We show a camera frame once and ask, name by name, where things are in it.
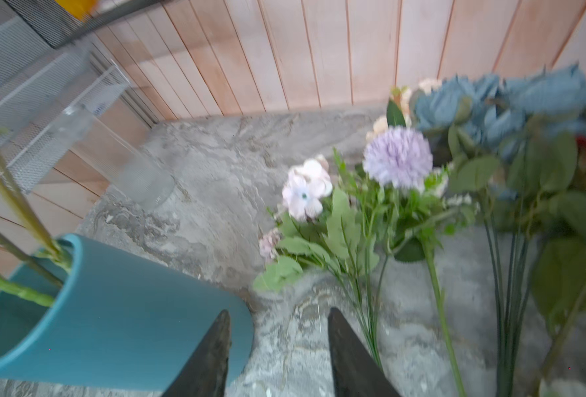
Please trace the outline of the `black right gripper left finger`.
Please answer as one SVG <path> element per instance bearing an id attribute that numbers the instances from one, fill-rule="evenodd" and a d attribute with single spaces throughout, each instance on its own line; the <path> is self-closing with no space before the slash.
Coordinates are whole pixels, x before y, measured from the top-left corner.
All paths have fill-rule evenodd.
<path id="1" fill-rule="evenodd" d="M 161 396 L 224 396 L 231 345 L 231 316 L 225 309 Z"/>

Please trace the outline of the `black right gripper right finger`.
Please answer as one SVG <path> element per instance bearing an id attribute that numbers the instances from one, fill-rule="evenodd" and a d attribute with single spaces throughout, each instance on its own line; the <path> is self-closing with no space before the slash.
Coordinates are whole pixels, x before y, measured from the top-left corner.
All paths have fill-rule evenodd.
<path id="1" fill-rule="evenodd" d="M 400 397 L 336 307 L 329 311 L 328 335 L 336 396 Z"/>

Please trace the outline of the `teal ceramic vase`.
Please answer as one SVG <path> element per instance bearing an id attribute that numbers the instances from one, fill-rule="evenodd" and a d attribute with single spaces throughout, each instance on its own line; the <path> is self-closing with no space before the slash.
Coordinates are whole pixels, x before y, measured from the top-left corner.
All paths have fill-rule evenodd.
<path id="1" fill-rule="evenodd" d="M 223 310 L 231 317 L 228 379 L 251 354 L 247 304 L 206 281 L 89 238 L 61 244 L 71 271 L 50 261 L 56 288 L 26 265 L 11 280 L 49 294 L 42 307 L 0 293 L 0 378 L 119 390 L 166 390 Z"/>

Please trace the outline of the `lilac pompom flower spray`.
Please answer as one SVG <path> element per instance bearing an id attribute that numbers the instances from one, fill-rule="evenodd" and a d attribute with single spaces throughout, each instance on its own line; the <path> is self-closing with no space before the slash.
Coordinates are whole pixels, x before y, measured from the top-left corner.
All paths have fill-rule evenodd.
<path id="1" fill-rule="evenodd" d="M 317 156 L 292 167 L 260 241 L 264 270 L 257 291 L 279 291 L 306 271 L 335 278 L 352 306 L 372 360 L 378 342 L 382 284 L 389 261 L 424 261 L 459 395 L 466 395 L 444 309 L 434 254 L 440 233 L 471 225 L 478 206 L 468 195 L 448 195 L 451 165 L 437 167 L 425 135 L 388 127 L 367 143 L 362 164 L 350 169 L 340 155 Z"/>

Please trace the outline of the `yellow poppy spray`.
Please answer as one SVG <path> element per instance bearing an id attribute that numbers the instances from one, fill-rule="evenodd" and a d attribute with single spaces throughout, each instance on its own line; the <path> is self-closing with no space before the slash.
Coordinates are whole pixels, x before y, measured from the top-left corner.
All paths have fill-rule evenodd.
<path id="1" fill-rule="evenodd" d="M 0 25 L 12 18 L 19 18 L 10 6 L 0 2 Z M 71 269 L 70 255 L 64 251 L 61 243 L 58 243 L 51 232 L 46 228 L 45 223 L 40 219 L 35 208 L 28 200 L 28 194 L 23 193 L 12 174 L 8 171 L 7 164 L 0 154 L 0 201 L 9 212 L 18 220 L 18 223 L 26 230 L 31 238 L 37 243 L 38 248 L 35 254 L 30 254 L 13 243 L 4 232 L 0 230 L 0 246 L 27 266 L 37 277 L 54 288 L 54 292 L 41 292 L 35 287 L 27 286 L 21 282 L 11 281 L 9 277 L 0 273 L 0 294 L 3 297 L 17 299 L 30 307 L 39 309 L 50 309 L 56 302 L 58 292 L 64 286 L 61 278 L 53 271 L 39 264 L 41 259 L 52 259 L 56 269 L 69 272 Z"/>

